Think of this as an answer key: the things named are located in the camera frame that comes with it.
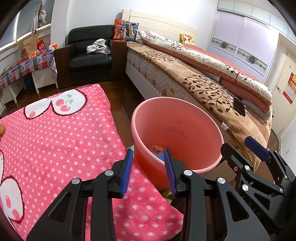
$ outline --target white headboard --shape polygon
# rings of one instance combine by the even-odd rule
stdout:
[[[123,9],[121,19],[139,23],[138,30],[150,30],[177,42],[180,41],[180,33],[192,36],[195,45],[198,44],[200,38],[200,31],[197,29],[152,13]]]

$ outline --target trash can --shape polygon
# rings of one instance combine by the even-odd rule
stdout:
[[[165,164],[149,146],[169,147],[174,158],[196,173],[212,170],[221,160],[222,134],[213,119],[197,106],[176,98],[142,102],[131,120],[136,161],[153,185],[168,189]]]

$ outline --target cherry print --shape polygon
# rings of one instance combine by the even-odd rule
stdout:
[[[7,206],[8,208],[11,208],[11,201],[10,201],[9,197],[6,196],[5,199],[6,199],[6,206]]]
[[[13,215],[13,217],[14,217],[14,220],[20,220],[20,215],[19,215],[19,213],[17,212],[16,209],[14,209],[14,210],[12,211],[12,215]]]
[[[59,99],[56,101],[56,105],[57,106],[62,106],[64,104],[64,100],[63,99]]]
[[[70,110],[71,109],[71,107],[70,106],[67,106],[67,105],[63,105],[62,107],[61,107],[61,111],[68,111],[68,110]]]
[[[35,111],[32,111],[29,115],[29,118],[33,118],[36,115]]]

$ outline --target red bag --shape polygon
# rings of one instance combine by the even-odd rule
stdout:
[[[44,50],[47,50],[47,49],[46,49],[46,46],[45,46],[45,44],[44,44],[44,42],[43,42],[43,40],[40,40],[40,41],[37,43],[37,49],[38,49],[40,52],[42,52],[42,51],[44,51]]]

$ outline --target checkered tablecloth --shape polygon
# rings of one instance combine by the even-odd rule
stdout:
[[[2,89],[19,78],[32,73],[35,70],[44,69],[50,66],[54,52],[43,53],[34,58],[23,61],[18,66],[0,77],[0,98],[2,96]]]

